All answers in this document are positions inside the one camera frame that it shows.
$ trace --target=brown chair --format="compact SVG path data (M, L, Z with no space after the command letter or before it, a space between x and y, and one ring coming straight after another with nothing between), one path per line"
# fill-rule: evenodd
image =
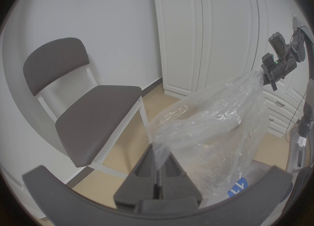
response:
M89 166L126 177L127 174L106 167L102 162L138 109L144 125L148 125L142 90L134 86L98 86L88 65L83 43L69 37L39 47L26 59L23 71L31 93L56 122L61 143L75 166ZM40 91L82 66L95 87L57 118Z

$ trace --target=metal handle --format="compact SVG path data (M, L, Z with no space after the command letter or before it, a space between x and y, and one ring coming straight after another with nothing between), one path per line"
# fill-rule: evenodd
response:
M283 103L280 103L279 101L276 102L276 106L278 107L284 107L285 105Z

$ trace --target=floor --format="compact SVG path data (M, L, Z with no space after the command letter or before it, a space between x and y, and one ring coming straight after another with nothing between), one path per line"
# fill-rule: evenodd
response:
M176 101L178 101L177 98L164 94L162 84L156 87L143 97L148 120L151 121L160 111ZM145 151L147 144L145 127L139 112L137 112L106 157L103 165L129 173ZM289 143L285 137L279 138L267 133L254 159L285 169L288 151ZM124 178L94 170L73 190L100 204L116 208L113 195L123 181ZM53 225L50 221L38 221L45 226Z

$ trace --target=transparent plastic bag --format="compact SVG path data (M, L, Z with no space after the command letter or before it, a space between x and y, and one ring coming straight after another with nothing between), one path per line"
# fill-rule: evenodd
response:
M262 71L251 71L163 110L148 126L157 169L173 153L203 198L230 190L269 126L262 86Z

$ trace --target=blue sticker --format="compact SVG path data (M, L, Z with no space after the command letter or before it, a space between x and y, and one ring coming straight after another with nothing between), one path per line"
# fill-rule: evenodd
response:
M232 197L246 188L247 188L247 181L242 177L240 180L238 180L235 183L233 188L230 189L230 191L228 191L228 195L229 197Z

